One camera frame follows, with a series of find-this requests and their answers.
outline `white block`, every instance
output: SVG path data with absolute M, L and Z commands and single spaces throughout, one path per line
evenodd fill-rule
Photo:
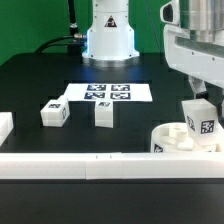
M 12 113 L 0 113 L 0 146 L 13 129 Z
M 205 99 L 182 101 L 188 135 L 199 145 L 218 143 L 218 114 L 216 107 Z
M 70 115 L 68 99 L 60 96 L 57 100 L 50 100 L 40 113 L 44 126 L 62 127 Z
M 95 104 L 95 126 L 113 128 L 113 101 L 97 99 Z

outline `black and white pattern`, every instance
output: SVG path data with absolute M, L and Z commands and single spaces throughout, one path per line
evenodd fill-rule
M 61 104 L 50 104 L 48 108 L 59 108 L 61 106 Z
M 201 134 L 213 133 L 215 127 L 215 121 L 203 121 L 201 122 Z
M 112 85 L 111 91 L 130 91 L 130 85 Z
M 63 117 L 63 120 L 66 118 L 66 109 L 65 108 L 62 111 L 62 117 Z
M 105 93 L 91 93 L 91 92 L 87 92 L 85 94 L 85 97 L 84 99 L 85 100 L 95 100 L 95 99 L 98 99 L 98 98 L 105 98 Z
M 161 153 L 161 152 L 163 152 L 163 148 L 155 144 L 154 153 Z
M 195 131 L 194 121 L 187 116 L 188 126 Z
M 130 93 L 111 93 L 110 98 L 113 100 L 130 100 Z
M 107 85 L 88 85 L 88 91 L 106 91 Z
M 99 107 L 109 107 L 110 103 L 109 102 L 100 102 Z

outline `green backdrop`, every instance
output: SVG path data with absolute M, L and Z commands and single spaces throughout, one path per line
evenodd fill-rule
M 160 7 L 168 0 L 147 0 L 159 42 L 163 48 Z M 129 0 L 130 25 L 135 29 L 136 49 L 158 52 L 146 0 Z M 75 0 L 79 29 L 86 32 L 92 23 L 92 0 Z M 0 64 L 18 53 L 33 52 L 41 44 L 69 34 L 67 0 L 0 0 Z

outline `black table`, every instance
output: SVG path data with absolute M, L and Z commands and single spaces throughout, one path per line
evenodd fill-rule
M 153 102 L 116 102 L 114 129 L 94 126 L 94 102 L 70 102 L 63 128 L 42 126 L 40 110 L 69 83 L 148 83 Z M 209 86 L 217 103 L 221 90 Z M 122 69 L 80 64 L 65 54 L 20 54 L 0 67 L 0 111 L 15 128 L 1 153 L 148 152 L 154 127 L 184 121 L 187 77 L 160 54 Z M 0 223 L 223 223 L 223 180 L 1 180 Z
M 114 128 L 94 124 L 94 102 L 70 102 L 63 128 L 42 126 L 40 110 L 69 83 L 148 83 L 153 102 L 115 102 Z M 1 152 L 146 152 L 159 124 L 184 121 L 181 100 L 191 99 L 186 76 L 168 69 L 164 56 L 143 55 L 126 68 L 80 64 L 78 56 L 20 54 L 0 68 L 0 111 L 14 113 L 15 129 Z

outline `white robot housing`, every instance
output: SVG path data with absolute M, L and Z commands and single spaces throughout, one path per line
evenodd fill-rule
M 101 67 L 135 64 L 134 30 L 128 22 L 129 0 L 93 0 L 93 24 L 87 32 L 83 62 Z

